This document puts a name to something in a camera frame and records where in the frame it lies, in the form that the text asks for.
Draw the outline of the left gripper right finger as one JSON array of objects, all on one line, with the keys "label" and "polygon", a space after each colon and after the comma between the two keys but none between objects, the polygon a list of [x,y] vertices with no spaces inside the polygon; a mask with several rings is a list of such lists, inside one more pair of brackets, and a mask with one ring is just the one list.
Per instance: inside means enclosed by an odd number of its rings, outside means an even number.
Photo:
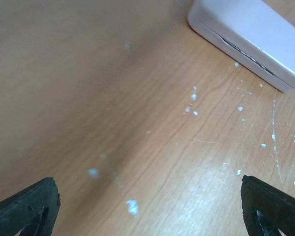
[{"label": "left gripper right finger", "polygon": [[250,236],[295,236],[295,198],[244,175],[241,186],[243,220]]}]

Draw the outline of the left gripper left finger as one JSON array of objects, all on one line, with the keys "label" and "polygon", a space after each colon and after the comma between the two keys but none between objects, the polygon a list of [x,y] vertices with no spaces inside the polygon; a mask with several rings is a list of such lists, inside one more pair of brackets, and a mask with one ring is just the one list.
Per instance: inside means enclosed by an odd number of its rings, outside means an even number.
[{"label": "left gripper left finger", "polygon": [[50,236],[59,208],[56,182],[46,177],[0,202],[0,236]]}]

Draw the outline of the pink glasses case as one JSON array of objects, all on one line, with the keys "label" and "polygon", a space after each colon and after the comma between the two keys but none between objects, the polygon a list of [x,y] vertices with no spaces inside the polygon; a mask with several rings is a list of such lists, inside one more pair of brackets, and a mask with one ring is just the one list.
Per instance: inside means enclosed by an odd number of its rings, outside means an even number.
[{"label": "pink glasses case", "polygon": [[190,27],[281,92],[295,90],[295,27],[262,0],[195,0]]}]

